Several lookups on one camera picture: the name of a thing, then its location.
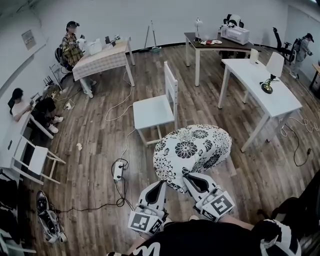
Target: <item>desk lamp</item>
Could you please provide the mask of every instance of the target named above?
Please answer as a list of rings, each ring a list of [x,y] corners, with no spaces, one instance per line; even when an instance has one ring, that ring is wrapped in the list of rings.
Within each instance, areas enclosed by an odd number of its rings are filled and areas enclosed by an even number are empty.
[[[268,70],[271,73],[270,78],[267,79],[265,82],[260,82],[261,89],[265,93],[272,94],[272,92],[274,91],[270,84],[279,81],[275,78],[281,77],[282,69],[284,67],[284,61],[284,57],[281,56],[279,53],[272,53],[271,58],[269,59],[269,62],[266,65],[266,70]]]
[[[199,34],[199,27],[201,27],[203,22],[199,19],[196,18],[196,21],[194,22],[194,26],[196,27],[195,31],[195,41],[196,42],[201,42],[200,34]]]

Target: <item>printer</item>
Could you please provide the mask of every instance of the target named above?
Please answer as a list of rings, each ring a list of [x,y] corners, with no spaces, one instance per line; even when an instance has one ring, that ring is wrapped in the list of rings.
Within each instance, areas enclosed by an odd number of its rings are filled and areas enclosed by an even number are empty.
[[[222,38],[234,41],[240,45],[245,45],[249,42],[249,30],[239,26],[224,24],[221,27]]]

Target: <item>power strip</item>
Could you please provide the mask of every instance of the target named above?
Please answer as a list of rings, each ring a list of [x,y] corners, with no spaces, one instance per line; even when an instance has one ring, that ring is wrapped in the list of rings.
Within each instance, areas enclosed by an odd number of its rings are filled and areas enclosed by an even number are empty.
[[[120,181],[122,179],[123,172],[124,172],[124,163],[116,162],[114,165],[113,179],[115,181]]]

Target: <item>white wooden chair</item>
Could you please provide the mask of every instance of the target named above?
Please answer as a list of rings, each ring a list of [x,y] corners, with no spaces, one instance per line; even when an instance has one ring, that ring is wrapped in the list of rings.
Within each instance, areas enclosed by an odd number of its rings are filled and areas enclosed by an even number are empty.
[[[143,144],[148,147],[162,139],[159,125],[174,122],[178,129],[178,81],[172,74],[168,62],[164,62],[165,95],[148,98],[133,103],[134,127],[140,134]],[[173,101],[173,111],[170,107],[170,96]],[[157,127],[159,139],[146,141],[141,130]]]
[[[57,157],[55,154],[53,154],[51,151],[49,151],[46,147],[42,147],[42,146],[35,146],[33,145],[29,140],[27,140],[25,137],[21,136],[20,140],[19,140],[19,144],[20,143],[28,143],[30,144],[32,147],[34,147],[34,151],[30,160],[29,165],[25,164],[18,156],[17,152],[14,154],[13,159],[17,162],[19,162],[21,165],[25,166],[28,168],[28,170],[30,170],[31,172],[39,175],[39,176],[43,176],[46,179],[53,181],[55,183],[60,184],[59,181],[55,180],[52,178],[52,175],[54,173],[54,169],[56,166],[57,162],[63,163],[65,164],[66,162],[63,161],[62,159],[60,159],[59,157]],[[43,168],[45,165],[45,161],[46,158],[53,160],[53,165],[50,171],[50,175],[44,175],[43,172]]]

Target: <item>black and white floral fabric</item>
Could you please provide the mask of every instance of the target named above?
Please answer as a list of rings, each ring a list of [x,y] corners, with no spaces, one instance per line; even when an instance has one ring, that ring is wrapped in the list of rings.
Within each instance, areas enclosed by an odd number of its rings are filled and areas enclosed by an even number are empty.
[[[194,124],[175,130],[155,146],[153,167],[169,187],[186,193],[186,173],[202,173],[220,164],[230,154],[232,139],[220,127]]]

